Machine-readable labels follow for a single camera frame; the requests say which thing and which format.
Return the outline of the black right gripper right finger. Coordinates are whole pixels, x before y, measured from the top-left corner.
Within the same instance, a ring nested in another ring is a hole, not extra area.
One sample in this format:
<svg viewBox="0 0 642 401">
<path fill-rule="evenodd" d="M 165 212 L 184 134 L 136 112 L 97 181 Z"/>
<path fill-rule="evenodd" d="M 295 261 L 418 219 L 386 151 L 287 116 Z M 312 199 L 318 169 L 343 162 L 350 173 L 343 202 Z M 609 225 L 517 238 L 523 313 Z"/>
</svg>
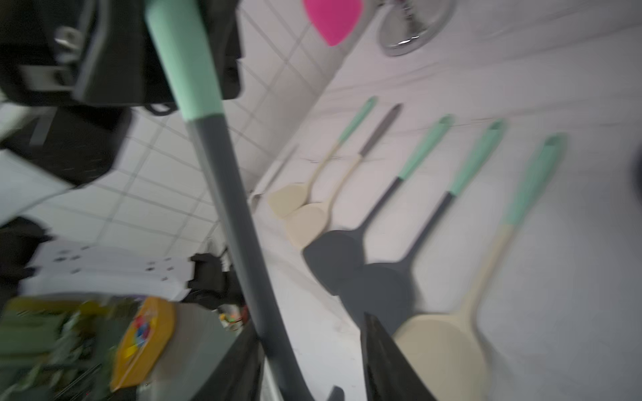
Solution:
<svg viewBox="0 0 642 401">
<path fill-rule="evenodd" d="M 364 315 L 360 343 L 368 400 L 436 400 L 375 315 Z"/>
</svg>

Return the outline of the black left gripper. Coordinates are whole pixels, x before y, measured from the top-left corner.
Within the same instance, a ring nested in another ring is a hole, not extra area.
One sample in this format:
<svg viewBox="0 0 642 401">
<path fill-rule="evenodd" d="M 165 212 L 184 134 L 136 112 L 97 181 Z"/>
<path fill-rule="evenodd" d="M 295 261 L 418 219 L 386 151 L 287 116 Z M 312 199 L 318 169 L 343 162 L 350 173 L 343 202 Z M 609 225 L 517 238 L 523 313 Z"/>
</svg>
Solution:
<svg viewBox="0 0 642 401">
<path fill-rule="evenodd" d="M 1 90 L 20 105 L 218 108 L 241 57 L 234 1 L 1 4 Z"/>
</svg>

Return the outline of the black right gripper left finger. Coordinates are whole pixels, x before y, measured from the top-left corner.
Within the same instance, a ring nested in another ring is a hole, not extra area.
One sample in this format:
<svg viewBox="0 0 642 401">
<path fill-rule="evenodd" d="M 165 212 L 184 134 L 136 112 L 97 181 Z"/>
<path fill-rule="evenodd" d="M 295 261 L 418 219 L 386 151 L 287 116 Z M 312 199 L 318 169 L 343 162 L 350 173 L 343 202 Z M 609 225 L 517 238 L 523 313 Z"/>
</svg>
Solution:
<svg viewBox="0 0 642 401">
<path fill-rule="evenodd" d="M 261 340 L 249 320 L 192 400 L 259 401 L 264 359 Z"/>
</svg>

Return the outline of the grey spatula mint handle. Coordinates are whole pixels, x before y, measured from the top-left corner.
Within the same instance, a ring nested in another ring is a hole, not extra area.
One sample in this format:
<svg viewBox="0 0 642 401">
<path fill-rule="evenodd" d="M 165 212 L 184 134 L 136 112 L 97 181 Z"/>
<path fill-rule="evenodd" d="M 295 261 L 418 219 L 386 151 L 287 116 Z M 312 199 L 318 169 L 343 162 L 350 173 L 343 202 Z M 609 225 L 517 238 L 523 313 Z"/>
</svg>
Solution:
<svg viewBox="0 0 642 401">
<path fill-rule="evenodd" d="M 303 257 L 316 280 L 335 296 L 340 284 L 354 275 L 364 265 L 364 234 L 388 200 L 434 150 L 454 122 L 452 115 L 445 115 L 436 122 L 415 148 L 401 172 L 391 182 L 359 226 L 350 230 L 332 230 L 322 234 L 304 247 Z"/>
<path fill-rule="evenodd" d="M 401 260 L 364 265 L 339 286 L 339 299 L 359 330 L 365 330 L 366 317 L 373 316 L 392 335 L 411 317 L 416 304 L 411 268 L 416 256 L 454 200 L 461 195 L 497 148 L 506 128 L 504 120 L 496 120 L 487 128 L 466 158 L 450 189 L 441 197 L 430 219 Z"/>
</svg>

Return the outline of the grey slotted turner mint handle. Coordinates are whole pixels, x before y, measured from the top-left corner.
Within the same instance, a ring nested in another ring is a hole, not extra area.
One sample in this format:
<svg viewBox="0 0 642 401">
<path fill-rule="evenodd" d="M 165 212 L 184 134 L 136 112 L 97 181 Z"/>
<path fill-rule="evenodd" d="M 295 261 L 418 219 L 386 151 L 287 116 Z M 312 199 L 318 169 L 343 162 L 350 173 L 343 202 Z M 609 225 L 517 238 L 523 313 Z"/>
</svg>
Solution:
<svg viewBox="0 0 642 401">
<path fill-rule="evenodd" d="M 274 294 L 196 1 L 148 1 L 145 21 L 202 166 L 256 333 L 285 400 L 311 400 Z"/>
</svg>

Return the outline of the cream spatula grey handle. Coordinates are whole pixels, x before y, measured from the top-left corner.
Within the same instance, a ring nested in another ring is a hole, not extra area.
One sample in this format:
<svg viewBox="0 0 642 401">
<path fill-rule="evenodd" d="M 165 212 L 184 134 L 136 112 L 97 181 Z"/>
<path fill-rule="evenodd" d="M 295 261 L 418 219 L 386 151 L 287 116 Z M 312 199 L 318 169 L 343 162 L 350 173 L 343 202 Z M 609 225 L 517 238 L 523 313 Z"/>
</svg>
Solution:
<svg viewBox="0 0 642 401">
<path fill-rule="evenodd" d="M 403 110 L 403 104 L 394 105 L 386 114 L 381 123 L 376 127 L 369 140 L 364 144 L 359 153 L 352 160 L 349 169 L 334 186 L 329 197 L 323 202 L 309 203 L 285 218 L 284 228 L 287 238 L 292 245 L 303 250 L 314 239 L 320 236 L 327 228 L 332 215 L 334 202 L 342 187 L 362 163 L 364 157 L 377 145 L 380 139 L 388 132 Z"/>
</svg>

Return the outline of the cream spatula mint handle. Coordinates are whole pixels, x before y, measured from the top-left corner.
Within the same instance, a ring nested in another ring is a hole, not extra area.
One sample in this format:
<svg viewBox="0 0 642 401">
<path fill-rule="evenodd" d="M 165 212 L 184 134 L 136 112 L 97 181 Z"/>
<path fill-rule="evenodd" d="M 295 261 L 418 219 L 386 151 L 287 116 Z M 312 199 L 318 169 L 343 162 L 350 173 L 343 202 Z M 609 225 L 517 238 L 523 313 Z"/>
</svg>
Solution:
<svg viewBox="0 0 642 401">
<path fill-rule="evenodd" d="M 284 219 L 288 215 L 298 210 L 300 207 L 303 207 L 307 204 L 311 188 L 314 185 L 314 182 L 317 180 L 321 170 L 324 169 L 332 156 L 359 128 L 361 123 L 377 105 L 378 101 L 379 98 L 375 95 L 369 97 L 368 100 L 364 102 L 355 117 L 342 131 L 338 140 L 334 142 L 330 150 L 326 153 L 321 162 L 319 162 L 309 179 L 307 179 L 305 182 L 286 185 L 285 187 L 269 194 L 269 196 L 267 197 L 267 204 L 277 218 Z"/>
</svg>

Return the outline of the cream turner mint handle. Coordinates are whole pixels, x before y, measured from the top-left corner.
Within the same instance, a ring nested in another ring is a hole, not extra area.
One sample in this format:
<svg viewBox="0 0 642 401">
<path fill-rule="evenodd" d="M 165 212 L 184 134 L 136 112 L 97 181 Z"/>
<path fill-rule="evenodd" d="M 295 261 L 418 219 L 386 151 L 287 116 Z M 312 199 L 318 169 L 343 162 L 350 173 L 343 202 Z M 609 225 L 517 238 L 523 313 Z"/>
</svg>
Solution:
<svg viewBox="0 0 642 401">
<path fill-rule="evenodd" d="M 456 312 L 419 314 L 393 335 L 414 372 L 437 400 L 483 400 L 490 368 L 477 311 L 493 272 L 515 232 L 553 176 L 568 145 L 568 135 L 550 135 L 531 158 L 513 201 L 503 217 L 488 255 Z"/>
</svg>

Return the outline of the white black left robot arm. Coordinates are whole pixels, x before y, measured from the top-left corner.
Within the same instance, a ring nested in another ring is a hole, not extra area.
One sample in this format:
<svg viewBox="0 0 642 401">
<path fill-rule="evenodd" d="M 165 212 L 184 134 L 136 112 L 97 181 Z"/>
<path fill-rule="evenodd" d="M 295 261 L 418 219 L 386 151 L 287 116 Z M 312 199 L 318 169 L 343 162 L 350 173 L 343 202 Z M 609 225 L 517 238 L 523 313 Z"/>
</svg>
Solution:
<svg viewBox="0 0 642 401">
<path fill-rule="evenodd" d="M 235 1 L 4 1 L 1 90 L 30 109 L 1 141 L 78 187 L 109 172 L 132 110 L 180 112 L 217 205 L 242 183 L 223 102 L 240 92 Z"/>
</svg>

